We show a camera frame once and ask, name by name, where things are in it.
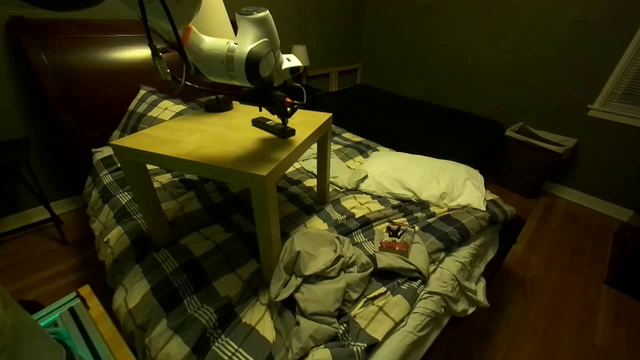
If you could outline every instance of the window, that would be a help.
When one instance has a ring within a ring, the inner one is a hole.
[[[640,30],[589,109],[591,116],[640,126]]]

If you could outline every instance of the book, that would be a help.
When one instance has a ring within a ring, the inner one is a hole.
[[[382,234],[378,251],[390,252],[408,258],[414,236],[415,228],[413,225],[389,222]]]

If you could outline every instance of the chair leg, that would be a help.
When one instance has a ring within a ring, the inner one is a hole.
[[[38,182],[38,178],[36,177],[35,172],[31,168],[31,165],[26,163],[24,164],[24,167],[27,169],[27,172],[29,173],[31,180],[35,185],[35,188],[22,174],[19,174],[20,181],[27,188],[27,190],[29,190],[29,192],[38,200],[38,202],[47,210],[47,212],[49,212],[49,216],[51,217],[51,220],[53,221],[53,224],[56,227],[58,234],[60,235],[60,238],[61,238],[60,243],[62,245],[68,245],[69,242],[67,241],[65,232],[62,229],[62,224],[64,224],[64,222],[58,216],[58,214],[56,214],[56,212],[53,211],[53,209],[51,208],[51,204],[49,204],[49,200],[47,200],[47,197],[44,195],[44,191],[42,190],[42,187],[40,186],[40,183]]]

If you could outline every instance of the lamp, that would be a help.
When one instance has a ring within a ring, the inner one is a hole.
[[[311,65],[311,61],[309,61],[309,53],[307,52],[306,45],[293,45],[291,49],[291,53],[295,55],[300,63],[304,66],[302,69],[302,83],[307,83],[307,67]]]

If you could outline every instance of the window frame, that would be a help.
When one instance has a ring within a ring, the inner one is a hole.
[[[636,51],[640,53],[640,29],[638,29],[633,40],[631,40],[631,43],[627,47],[627,50],[622,55],[622,58],[620,58],[620,61],[616,65],[616,68],[613,70],[613,73],[611,73],[611,76],[609,76],[609,79],[607,80],[605,86],[602,88],[602,91],[600,92],[600,95],[598,95],[596,101],[592,105],[587,106],[589,108],[589,116],[599,117],[601,119],[621,122],[623,124],[633,126],[640,126],[640,111],[638,111],[638,113],[630,113],[618,109],[606,108],[603,106],[605,100],[608,98],[609,94],[616,86],[616,83],[627,68],[629,61],[633,57],[634,53],[636,53]]]

